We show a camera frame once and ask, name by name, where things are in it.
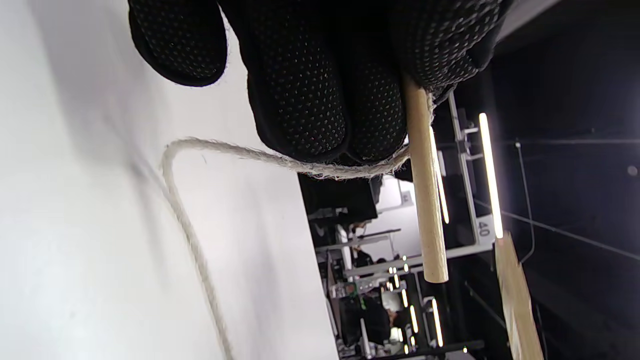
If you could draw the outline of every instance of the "white panel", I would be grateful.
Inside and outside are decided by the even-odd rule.
[[[263,147],[236,40],[200,89],[144,64],[126,1],[3,1],[0,37],[0,359],[221,359],[156,170],[184,136]],[[295,174],[176,162],[237,359],[336,359]]]

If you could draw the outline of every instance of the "light strip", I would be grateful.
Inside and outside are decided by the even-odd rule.
[[[502,217],[500,215],[500,200],[498,199],[498,184],[495,180],[495,167],[493,166],[493,152],[491,150],[491,136],[489,135],[489,123],[486,119],[485,113],[480,114],[480,136],[482,137],[486,176],[489,182],[489,196],[491,197],[491,212],[493,214],[495,237],[502,239]]]
[[[442,174],[440,173],[440,162],[438,161],[438,151],[436,149],[436,137],[433,128],[429,127],[431,132],[431,153],[433,156],[433,167],[436,169],[436,178],[438,180],[438,191],[440,192],[440,203],[442,205],[442,217],[445,224],[449,223],[449,210],[447,209],[447,200],[444,197],[444,185],[442,184]]]
[[[402,289],[402,302],[404,303],[404,307],[409,306],[409,300],[406,298],[406,290]]]
[[[431,299],[431,307],[433,307],[433,318],[436,321],[436,335],[438,336],[438,346],[442,347],[444,344],[442,341],[442,330],[440,328],[440,315],[438,314],[438,303],[436,299]]]
[[[418,319],[415,318],[415,309],[413,308],[413,305],[411,305],[409,311],[411,312],[411,324],[413,324],[413,332],[418,333]]]

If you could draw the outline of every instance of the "person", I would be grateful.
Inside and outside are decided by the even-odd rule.
[[[487,65],[512,2],[129,0],[129,24],[156,72],[207,86],[227,63],[222,10],[262,142],[299,161],[357,167],[403,145],[406,79],[439,104]]]

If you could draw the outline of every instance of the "black glove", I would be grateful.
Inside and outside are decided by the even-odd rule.
[[[129,0],[136,48],[178,84],[225,70],[236,33],[260,139],[306,162],[390,157],[406,136],[401,73],[442,102],[483,69],[513,0]]]

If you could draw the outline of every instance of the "white string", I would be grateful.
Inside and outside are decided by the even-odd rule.
[[[340,165],[327,165],[316,163],[304,163],[278,154],[271,154],[262,150],[243,147],[218,140],[203,140],[198,138],[185,138],[175,140],[167,145],[163,154],[162,167],[173,161],[176,154],[184,149],[208,150],[222,154],[234,155],[241,159],[256,160],[267,164],[276,165],[301,172],[318,179],[354,179],[357,177],[374,177],[380,174],[391,174],[409,158],[409,147],[400,148],[393,156],[373,165],[359,167],[345,167]]]
[[[176,140],[166,147],[162,157],[161,170],[168,190],[167,200],[169,201],[169,204],[175,213],[175,217],[184,231],[187,244],[191,250],[191,255],[193,256],[196,269],[200,276],[202,287],[204,288],[207,296],[211,316],[213,317],[213,321],[216,325],[218,339],[222,346],[222,350],[224,351],[226,360],[233,360],[234,356],[231,349],[231,342],[227,335],[225,321],[218,307],[216,290],[209,278],[207,261],[202,254],[198,237],[191,225],[191,221],[189,220],[186,211],[184,210],[184,206],[182,205],[182,201],[173,178],[173,160],[180,151],[185,149],[208,150],[220,152],[222,154],[234,155],[242,159],[256,160],[263,163],[277,165],[279,167],[289,168],[296,172],[308,174],[319,179],[353,179],[356,177],[374,177],[380,174],[391,174],[402,166],[402,164],[409,158],[409,148],[407,146],[398,150],[388,160],[381,161],[374,165],[361,167],[303,163],[285,156],[270,154],[257,149],[233,145],[217,140],[202,140],[198,138]]]

